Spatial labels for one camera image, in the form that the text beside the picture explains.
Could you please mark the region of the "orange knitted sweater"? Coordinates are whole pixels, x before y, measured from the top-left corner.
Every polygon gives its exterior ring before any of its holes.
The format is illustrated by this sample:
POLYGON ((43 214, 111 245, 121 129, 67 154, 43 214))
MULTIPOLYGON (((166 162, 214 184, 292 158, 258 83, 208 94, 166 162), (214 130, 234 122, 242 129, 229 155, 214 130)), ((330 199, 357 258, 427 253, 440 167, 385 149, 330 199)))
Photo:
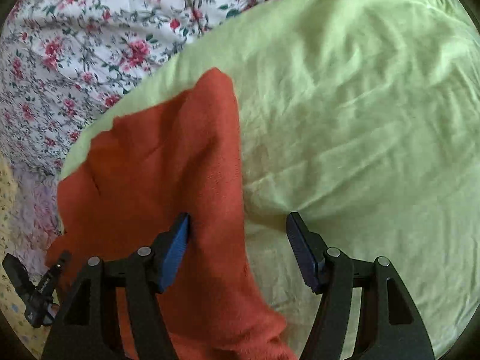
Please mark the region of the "orange knitted sweater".
POLYGON ((264 301, 247 261, 238 104, 220 70, 167 102, 115 119, 58 184, 57 203, 64 234, 46 261, 64 250, 72 255, 60 297, 88 258, 127 257, 186 212, 185 257, 158 298, 179 357, 294 357, 280 337, 286 321, 264 301))

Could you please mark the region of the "yellow floral fabric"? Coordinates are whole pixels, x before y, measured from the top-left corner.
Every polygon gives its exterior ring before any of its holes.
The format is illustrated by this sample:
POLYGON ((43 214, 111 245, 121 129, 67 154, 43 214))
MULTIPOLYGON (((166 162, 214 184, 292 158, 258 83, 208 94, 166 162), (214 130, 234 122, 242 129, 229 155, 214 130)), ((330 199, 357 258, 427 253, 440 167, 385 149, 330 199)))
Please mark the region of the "yellow floral fabric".
POLYGON ((41 359, 49 329, 33 328, 25 307, 33 293, 26 268, 11 250, 11 220, 17 183, 5 159, 1 160, 1 358, 41 359))

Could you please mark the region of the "pale purple floral quilt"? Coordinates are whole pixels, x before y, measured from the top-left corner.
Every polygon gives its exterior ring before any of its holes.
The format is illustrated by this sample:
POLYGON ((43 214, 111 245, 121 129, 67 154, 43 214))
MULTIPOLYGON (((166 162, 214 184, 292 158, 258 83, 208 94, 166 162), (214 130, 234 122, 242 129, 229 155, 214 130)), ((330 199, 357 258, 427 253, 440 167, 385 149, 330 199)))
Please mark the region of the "pale purple floral quilt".
POLYGON ((15 255, 30 275, 47 271, 47 250, 62 233, 58 216, 55 175, 28 166, 13 166, 17 189, 10 211, 7 251, 15 255))

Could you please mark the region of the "light green bed sheet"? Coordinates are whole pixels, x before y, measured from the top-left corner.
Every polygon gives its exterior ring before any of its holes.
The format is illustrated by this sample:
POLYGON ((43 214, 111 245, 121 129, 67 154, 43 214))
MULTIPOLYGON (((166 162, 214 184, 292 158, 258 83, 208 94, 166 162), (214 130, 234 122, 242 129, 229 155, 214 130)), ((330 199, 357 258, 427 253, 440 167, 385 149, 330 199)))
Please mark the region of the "light green bed sheet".
POLYGON ((386 256, 439 359, 479 306, 479 32, 457 0, 259 4, 81 133, 58 209, 63 289, 190 214, 157 298, 181 359, 298 358, 320 297, 293 211, 343 255, 386 256))

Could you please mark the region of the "floral rose patterned duvet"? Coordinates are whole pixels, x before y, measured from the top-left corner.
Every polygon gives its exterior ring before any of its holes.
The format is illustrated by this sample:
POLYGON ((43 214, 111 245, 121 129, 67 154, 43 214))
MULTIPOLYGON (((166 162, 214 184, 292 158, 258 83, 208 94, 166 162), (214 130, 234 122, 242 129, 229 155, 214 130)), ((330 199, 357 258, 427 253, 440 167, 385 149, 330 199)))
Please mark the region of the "floral rose patterned duvet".
POLYGON ((20 0, 1 32, 1 152, 75 172, 114 120, 233 83, 241 175, 442 171, 457 0, 20 0))

